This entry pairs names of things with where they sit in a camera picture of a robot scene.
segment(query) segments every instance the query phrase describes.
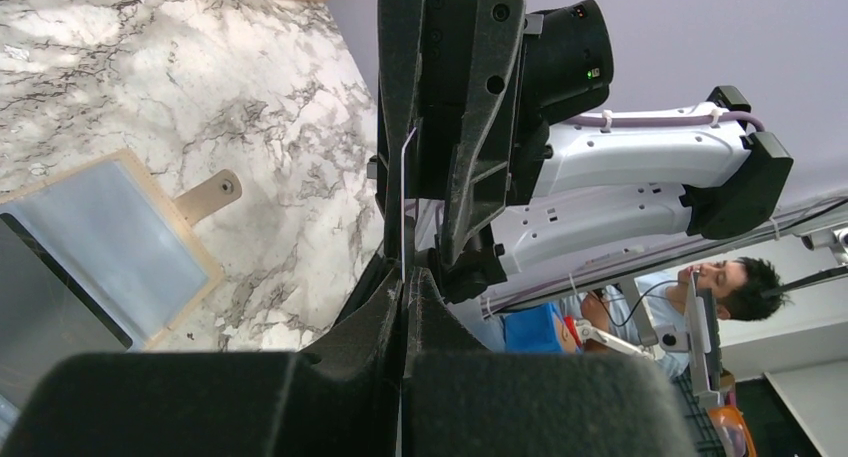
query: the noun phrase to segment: white marble surface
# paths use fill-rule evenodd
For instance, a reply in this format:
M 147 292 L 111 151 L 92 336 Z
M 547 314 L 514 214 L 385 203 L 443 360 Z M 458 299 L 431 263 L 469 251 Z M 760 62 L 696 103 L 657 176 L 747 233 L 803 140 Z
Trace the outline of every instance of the white marble surface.
M 226 282 L 160 349 L 297 349 L 326 331 L 382 222 L 376 109 L 323 5 L 0 0 L 0 191 L 129 147 L 179 195 L 244 195 L 195 228 Z

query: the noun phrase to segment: blue object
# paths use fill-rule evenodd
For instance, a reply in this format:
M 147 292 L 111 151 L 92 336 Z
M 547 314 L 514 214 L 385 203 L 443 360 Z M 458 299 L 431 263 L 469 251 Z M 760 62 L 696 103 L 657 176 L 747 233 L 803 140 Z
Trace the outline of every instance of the blue object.
M 554 319 L 563 320 L 559 307 L 553 302 L 509 314 L 504 318 L 506 351 L 563 353 Z

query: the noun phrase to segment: white wall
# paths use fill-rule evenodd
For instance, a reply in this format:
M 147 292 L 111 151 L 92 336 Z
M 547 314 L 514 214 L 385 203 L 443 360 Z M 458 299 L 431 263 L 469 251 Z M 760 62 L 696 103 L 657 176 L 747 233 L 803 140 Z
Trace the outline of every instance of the white wall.
M 836 265 L 829 250 L 809 251 L 800 239 L 792 236 L 722 254 L 711 260 L 732 260 L 741 256 L 770 260 L 784 283 Z M 808 287 L 789 295 L 793 303 L 763 322 L 721 322 L 722 347 L 848 322 L 848 279 Z
M 767 372 L 785 372 L 848 359 L 848 322 L 776 335 L 767 339 L 723 345 L 724 367 L 736 380 L 751 380 Z
M 848 361 L 771 374 L 769 381 L 822 455 L 845 455 Z

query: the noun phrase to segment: white robot arm segment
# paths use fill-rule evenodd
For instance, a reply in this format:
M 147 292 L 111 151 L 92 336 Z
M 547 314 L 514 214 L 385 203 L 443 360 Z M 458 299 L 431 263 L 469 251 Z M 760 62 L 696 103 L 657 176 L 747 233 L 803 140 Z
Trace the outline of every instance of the white robot arm segment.
M 627 112 L 621 119 L 672 119 L 724 112 L 705 102 L 689 109 Z M 533 197 L 570 189 L 640 182 L 709 188 L 724 184 L 749 155 L 735 121 L 687 127 L 599 128 L 551 126 L 553 157 L 542 165 Z
M 634 357 L 642 357 L 648 360 L 658 360 L 665 355 L 665 353 L 662 351 L 660 351 L 659 353 L 654 353 L 651 349 L 646 349 L 637 345 L 633 345 L 629 342 L 619 339 L 618 337 L 610 333 L 604 332 L 603 330 L 599 330 L 593 327 L 588 320 L 577 321 L 575 327 L 577 327 L 577 334 L 579 335 L 580 340 L 582 342 L 586 342 L 587 340 L 594 340 L 595 342 L 599 342 L 615 352 L 619 352 L 625 355 L 632 355 Z
M 510 207 L 492 221 L 507 275 L 569 252 L 643 235 L 686 230 L 681 185 L 629 185 L 567 192 Z

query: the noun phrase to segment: white zip tie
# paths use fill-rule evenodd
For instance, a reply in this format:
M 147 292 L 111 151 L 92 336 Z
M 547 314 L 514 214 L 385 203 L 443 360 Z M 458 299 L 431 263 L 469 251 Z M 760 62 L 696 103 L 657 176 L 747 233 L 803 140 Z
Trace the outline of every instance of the white zip tie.
M 604 121 L 606 121 L 604 123 L 604 126 L 601 127 L 601 132 L 604 133 L 604 134 L 608 134 L 608 133 L 610 133 L 610 131 L 612 129 L 612 111 L 611 110 L 605 110 L 605 111 L 601 112 L 601 116 L 604 118 Z
M 774 220 L 774 217 L 769 217 L 769 222 L 771 222 L 771 227 L 774 229 L 774 240 L 780 240 L 780 226 L 777 225 L 777 221 Z
M 495 314 L 492 313 L 492 296 L 486 296 L 486 313 L 489 314 L 486 316 L 487 319 L 491 319 Z
M 574 285 L 574 277 L 571 276 L 571 272 L 568 273 L 568 282 L 571 284 L 571 291 L 574 292 L 574 295 L 577 295 L 577 286 Z
M 713 117 L 713 123 L 710 124 L 710 127 L 718 127 L 718 119 L 723 113 L 724 111 L 719 109 L 718 107 L 710 111 L 710 115 Z

